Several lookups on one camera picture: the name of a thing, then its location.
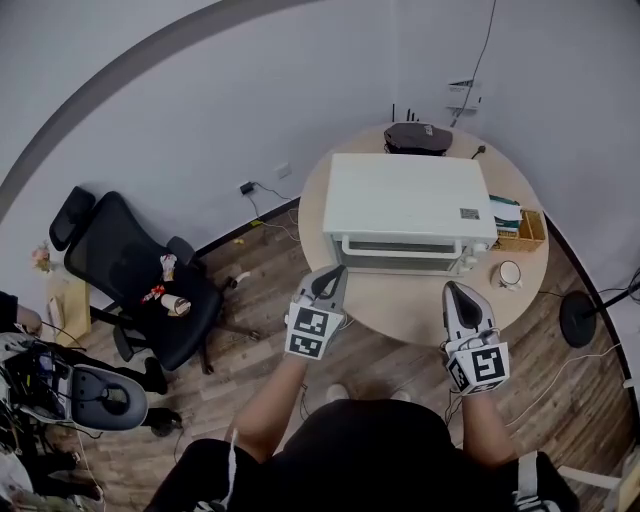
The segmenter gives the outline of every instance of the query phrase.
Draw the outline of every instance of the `black floor trim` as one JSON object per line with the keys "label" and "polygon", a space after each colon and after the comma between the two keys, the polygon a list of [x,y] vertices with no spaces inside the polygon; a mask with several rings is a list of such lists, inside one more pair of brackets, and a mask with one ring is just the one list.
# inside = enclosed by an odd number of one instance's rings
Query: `black floor trim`
{"label": "black floor trim", "polygon": [[[591,295],[591,300],[593,300],[593,303],[596,306],[601,306],[602,298],[598,293],[598,289],[595,287],[595,285],[591,281],[589,274],[587,273],[585,268],[582,266],[582,263],[580,263],[580,260],[576,256],[576,253],[573,252],[573,249],[564,239],[564,237],[562,236],[558,228],[555,226],[555,224],[551,222],[551,219],[546,215],[545,215],[545,218],[547,219],[547,228],[549,229],[549,232],[551,233],[553,238],[556,239],[560,247],[562,247],[562,250],[567,255],[567,258],[569,258],[569,261],[571,261],[573,268],[575,268],[576,272],[578,272],[580,279],[582,279],[582,282],[584,283],[587,290],[589,291],[589,295]],[[600,316],[602,318],[602,321],[604,322],[607,332],[609,333],[609,336],[611,336],[611,341],[613,341],[613,344],[615,345],[617,343],[620,343],[620,337],[616,332],[616,329],[613,325],[613,321],[609,316],[609,312],[605,309],[600,313]],[[618,360],[620,361],[620,366],[622,367],[622,373],[624,374],[624,378],[630,379],[631,372],[629,370],[629,364],[624,354],[624,349],[622,348],[622,345],[618,345],[618,347],[616,348],[616,354],[618,354]],[[638,399],[636,397],[635,388],[631,387],[628,389],[628,391],[629,391],[629,399],[631,400],[631,411],[633,413],[633,430],[635,433],[636,444],[637,444],[638,439],[640,439],[640,415],[639,415],[640,412],[638,411]]]}

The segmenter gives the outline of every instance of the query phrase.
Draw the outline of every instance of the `wooden box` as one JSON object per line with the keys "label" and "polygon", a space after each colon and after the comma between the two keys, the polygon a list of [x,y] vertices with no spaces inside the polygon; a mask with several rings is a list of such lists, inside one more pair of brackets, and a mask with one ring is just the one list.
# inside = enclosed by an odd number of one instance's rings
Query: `wooden box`
{"label": "wooden box", "polygon": [[492,251],[533,252],[545,241],[542,215],[533,210],[522,210],[522,224],[517,233],[498,230],[498,241]]}

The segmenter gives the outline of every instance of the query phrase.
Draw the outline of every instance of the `oven handle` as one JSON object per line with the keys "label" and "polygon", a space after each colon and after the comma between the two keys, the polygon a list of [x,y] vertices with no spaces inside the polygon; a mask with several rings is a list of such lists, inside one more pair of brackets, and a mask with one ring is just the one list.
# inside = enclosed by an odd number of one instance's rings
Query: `oven handle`
{"label": "oven handle", "polygon": [[342,235],[342,251],[349,256],[375,256],[378,258],[420,258],[423,260],[445,259],[457,260],[462,255],[460,240],[453,243],[454,252],[409,252],[409,251],[375,251],[352,249],[349,247],[349,235]]}

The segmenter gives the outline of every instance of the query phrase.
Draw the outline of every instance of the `oven glass window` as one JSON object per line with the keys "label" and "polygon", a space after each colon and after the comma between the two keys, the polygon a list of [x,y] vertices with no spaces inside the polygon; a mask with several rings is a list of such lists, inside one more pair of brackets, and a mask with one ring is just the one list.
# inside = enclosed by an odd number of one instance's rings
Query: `oven glass window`
{"label": "oven glass window", "polygon": [[354,242],[349,245],[352,249],[365,251],[404,251],[404,252],[440,252],[443,254],[453,254],[456,252],[453,244],[396,244],[384,242]]}
{"label": "oven glass window", "polygon": [[[448,272],[458,262],[457,259],[448,260],[440,258],[390,258],[379,256],[352,256],[350,254],[345,254],[342,251],[342,244],[340,242],[334,242],[334,245],[336,248],[336,253],[338,254],[338,257],[340,259],[340,263],[351,268],[379,268],[388,270]],[[353,247],[354,249],[356,248],[353,242],[351,243],[351,247]]]}

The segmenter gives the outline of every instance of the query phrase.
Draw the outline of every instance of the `black bag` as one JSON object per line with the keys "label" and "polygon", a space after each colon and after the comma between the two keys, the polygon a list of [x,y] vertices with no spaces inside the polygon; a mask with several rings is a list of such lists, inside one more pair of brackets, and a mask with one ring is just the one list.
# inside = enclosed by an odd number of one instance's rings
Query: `black bag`
{"label": "black bag", "polygon": [[453,134],[430,124],[396,123],[384,132],[384,139],[388,153],[443,156]]}

